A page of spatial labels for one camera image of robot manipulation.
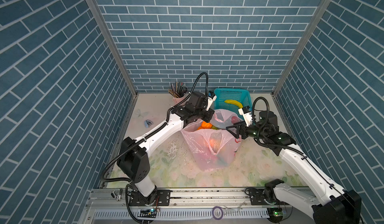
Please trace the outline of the pink pencil cup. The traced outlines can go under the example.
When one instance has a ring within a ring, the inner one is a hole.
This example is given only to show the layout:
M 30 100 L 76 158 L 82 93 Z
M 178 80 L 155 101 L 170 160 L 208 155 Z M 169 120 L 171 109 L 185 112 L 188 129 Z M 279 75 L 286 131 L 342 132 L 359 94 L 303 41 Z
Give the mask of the pink pencil cup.
M 188 95 L 185 95 L 183 97 L 180 97 L 180 98 L 176 98 L 174 97 L 173 98 L 173 102 L 174 102 L 174 105 L 177 105 L 179 103 L 184 103 L 188 98 L 187 98 Z

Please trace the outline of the orange fruit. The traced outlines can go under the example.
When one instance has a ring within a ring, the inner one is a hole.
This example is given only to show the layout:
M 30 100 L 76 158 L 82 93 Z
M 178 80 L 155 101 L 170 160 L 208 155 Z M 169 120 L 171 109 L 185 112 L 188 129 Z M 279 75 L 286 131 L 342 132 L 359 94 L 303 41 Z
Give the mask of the orange fruit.
M 210 124 L 209 122 L 203 121 L 201 123 L 200 129 L 211 129 L 212 127 L 213 127 L 212 124 Z

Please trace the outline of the pink plastic bag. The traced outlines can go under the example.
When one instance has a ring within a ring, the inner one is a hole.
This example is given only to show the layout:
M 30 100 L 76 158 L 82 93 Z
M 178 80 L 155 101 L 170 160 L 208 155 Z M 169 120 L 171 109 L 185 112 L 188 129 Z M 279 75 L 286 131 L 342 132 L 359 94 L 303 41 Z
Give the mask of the pink plastic bag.
M 187 125 L 181 133 L 194 160 L 204 172 L 228 167 L 235 159 L 242 139 L 235 139 L 227 126 L 240 122 L 241 119 L 232 111 L 217 109 L 209 122 L 211 129 L 200 129 L 202 120 Z

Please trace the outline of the teal plastic basket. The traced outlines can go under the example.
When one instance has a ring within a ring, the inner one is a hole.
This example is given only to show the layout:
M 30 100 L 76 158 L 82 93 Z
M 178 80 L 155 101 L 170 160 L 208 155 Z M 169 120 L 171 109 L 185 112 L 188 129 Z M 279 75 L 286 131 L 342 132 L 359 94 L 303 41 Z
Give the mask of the teal plastic basket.
M 236 100 L 243 106 L 252 106 L 250 93 L 243 89 L 217 88 L 214 90 L 217 99 L 214 102 L 214 109 L 225 109 L 238 114 L 238 107 L 233 104 L 225 103 L 226 100 Z

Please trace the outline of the yellow banana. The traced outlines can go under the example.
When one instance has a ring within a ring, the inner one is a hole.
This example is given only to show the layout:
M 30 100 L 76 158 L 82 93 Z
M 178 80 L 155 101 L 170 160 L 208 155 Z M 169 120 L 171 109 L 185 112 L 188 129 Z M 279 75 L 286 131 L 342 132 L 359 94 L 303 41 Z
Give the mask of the yellow banana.
M 225 100 L 225 103 L 235 105 L 238 107 L 238 109 L 243 108 L 243 105 L 239 101 L 236 101 L 236 100 Z

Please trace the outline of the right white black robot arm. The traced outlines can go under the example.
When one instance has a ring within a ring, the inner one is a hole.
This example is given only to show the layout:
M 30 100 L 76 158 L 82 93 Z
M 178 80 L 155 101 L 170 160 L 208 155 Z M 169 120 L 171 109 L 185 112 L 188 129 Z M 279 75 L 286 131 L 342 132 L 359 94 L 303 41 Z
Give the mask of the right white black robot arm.
M 296 141 L 279 130 L 277 117 L 270 111 L 261 111 L 260 120 L 247 107 L 239 109 L 243 121 L 226 129 L 234 137 L 254 141 L 273 151 L 286 162 L 308 185 L 313 196 L 275 179 L 265 184 L 264 198 L 270 205 L 288 203 L 311 217 L 317 224 L 360 224 L 362 199 L 355 191 L 347 191 L 326 175 L 304 154 Z

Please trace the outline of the aluminium mounting rail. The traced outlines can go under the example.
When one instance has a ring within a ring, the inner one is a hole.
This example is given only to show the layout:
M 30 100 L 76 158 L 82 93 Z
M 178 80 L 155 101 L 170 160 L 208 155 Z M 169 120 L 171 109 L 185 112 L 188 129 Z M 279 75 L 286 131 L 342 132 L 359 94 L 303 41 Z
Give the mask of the aluminium mounting rail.
M 267 203 L 264 189 L 159 188 L 152 204 L 124 189 L 94 189 L 81 224 L 312 224 L 291 203 Z

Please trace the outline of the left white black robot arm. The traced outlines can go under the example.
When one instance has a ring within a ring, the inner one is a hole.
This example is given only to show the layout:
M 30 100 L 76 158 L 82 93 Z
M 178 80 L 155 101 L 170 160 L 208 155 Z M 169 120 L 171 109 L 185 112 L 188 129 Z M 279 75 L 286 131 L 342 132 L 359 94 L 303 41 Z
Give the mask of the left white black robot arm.
M 117 159 L 117 166 L 126 174 L 142 197 L 152 200 L 156 196 L 157 187 L 149 177 L 151 154 L 169 137 L 197 120 L 210 122 L 214 110 L 212 104 L 216 95 L 192 92 L 186 98 L 186 104 L 178 103 L 167 112 L 165 121 L 136 139 L 124 139 Z

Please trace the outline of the small blue clip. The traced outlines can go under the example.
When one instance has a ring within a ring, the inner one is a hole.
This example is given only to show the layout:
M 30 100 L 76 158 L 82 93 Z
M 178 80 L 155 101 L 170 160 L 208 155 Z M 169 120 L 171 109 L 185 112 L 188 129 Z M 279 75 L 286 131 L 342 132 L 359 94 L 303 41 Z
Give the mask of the small blue clip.
M 152 121 L 150 121 L 150 120 L 145 120 L 145 127 L 146 128 L 149 128 L 149 127 L 151 127 L 153 125 L 153 122 Z

